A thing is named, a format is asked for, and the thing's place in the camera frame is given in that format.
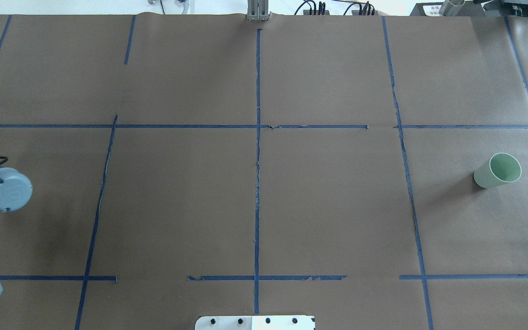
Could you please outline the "green paper cup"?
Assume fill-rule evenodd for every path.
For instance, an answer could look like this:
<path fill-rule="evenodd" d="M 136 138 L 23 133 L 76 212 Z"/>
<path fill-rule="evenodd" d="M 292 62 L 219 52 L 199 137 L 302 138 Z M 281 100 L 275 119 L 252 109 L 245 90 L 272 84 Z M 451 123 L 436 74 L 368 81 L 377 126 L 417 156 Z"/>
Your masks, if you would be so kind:
<path fill-rule="evenodd" d="M 516 182 L 522 175 L 519 161 L 509 153 L 496 153 L 473 172 L 473 180 L 484 189 Z"/>

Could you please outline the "steel cylinder cup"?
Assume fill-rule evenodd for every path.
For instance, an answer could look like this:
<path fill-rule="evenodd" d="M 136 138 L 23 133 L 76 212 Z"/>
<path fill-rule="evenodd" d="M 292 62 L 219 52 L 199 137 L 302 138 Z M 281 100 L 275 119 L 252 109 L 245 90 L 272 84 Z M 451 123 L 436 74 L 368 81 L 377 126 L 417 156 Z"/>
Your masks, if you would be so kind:
<path fill-rule="evenodd" d="M 440 6 L 440 16 L 455 17 L 465 4 L 465 0 L 444 0 Z"/>

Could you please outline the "aluminium frame post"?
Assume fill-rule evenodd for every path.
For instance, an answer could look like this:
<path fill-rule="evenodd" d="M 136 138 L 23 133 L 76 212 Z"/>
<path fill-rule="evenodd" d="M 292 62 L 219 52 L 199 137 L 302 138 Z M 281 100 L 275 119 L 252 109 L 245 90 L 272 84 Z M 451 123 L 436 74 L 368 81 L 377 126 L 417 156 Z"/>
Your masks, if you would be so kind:
<path fill-rule="evenodd" d="M 248 21 L 268 21 L 270 19 L 269 0 L 248 0 L 247 20 Z"/>

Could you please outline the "white pedestal base plate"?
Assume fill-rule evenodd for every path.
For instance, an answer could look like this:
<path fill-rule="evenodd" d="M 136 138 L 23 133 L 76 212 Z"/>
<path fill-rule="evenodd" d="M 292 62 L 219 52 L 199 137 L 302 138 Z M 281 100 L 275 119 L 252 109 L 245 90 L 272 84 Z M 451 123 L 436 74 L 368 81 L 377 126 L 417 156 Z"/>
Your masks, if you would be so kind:
<path fill-rule="evenodd" d="M 316 320 L 307 315 L 246 315 L 200 317 L 195 330 L 314 330 Z"/>

